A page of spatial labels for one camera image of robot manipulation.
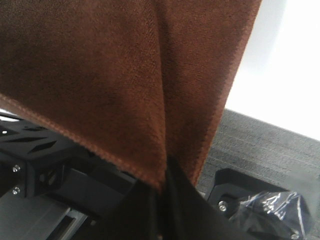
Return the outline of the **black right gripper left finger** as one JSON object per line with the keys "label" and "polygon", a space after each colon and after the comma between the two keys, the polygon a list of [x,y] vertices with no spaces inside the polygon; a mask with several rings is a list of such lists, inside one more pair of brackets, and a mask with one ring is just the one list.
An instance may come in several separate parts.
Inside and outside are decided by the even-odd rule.
{"label": "black right gripper left finger", "polygon": [[136,181],[124,199],[94,227],[94,240],[158,240],[157,191]]}

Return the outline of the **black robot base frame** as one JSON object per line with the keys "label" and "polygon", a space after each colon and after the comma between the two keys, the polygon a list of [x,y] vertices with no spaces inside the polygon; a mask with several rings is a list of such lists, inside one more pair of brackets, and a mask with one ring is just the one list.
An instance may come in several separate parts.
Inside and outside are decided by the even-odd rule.
{"label": "black robot base frame", "polygon": [[72,140],[1,111],[1,239],[74,240],[134,183]]}

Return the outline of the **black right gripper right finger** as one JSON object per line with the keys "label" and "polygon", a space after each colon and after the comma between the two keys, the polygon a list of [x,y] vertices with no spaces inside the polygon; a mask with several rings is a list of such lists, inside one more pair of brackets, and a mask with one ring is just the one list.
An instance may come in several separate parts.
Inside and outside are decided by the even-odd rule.
{"label": "black right gripper right finger", "polygon": [[164,240],[251,240],[215,210],[172,157],[167,158],[162,192]]}

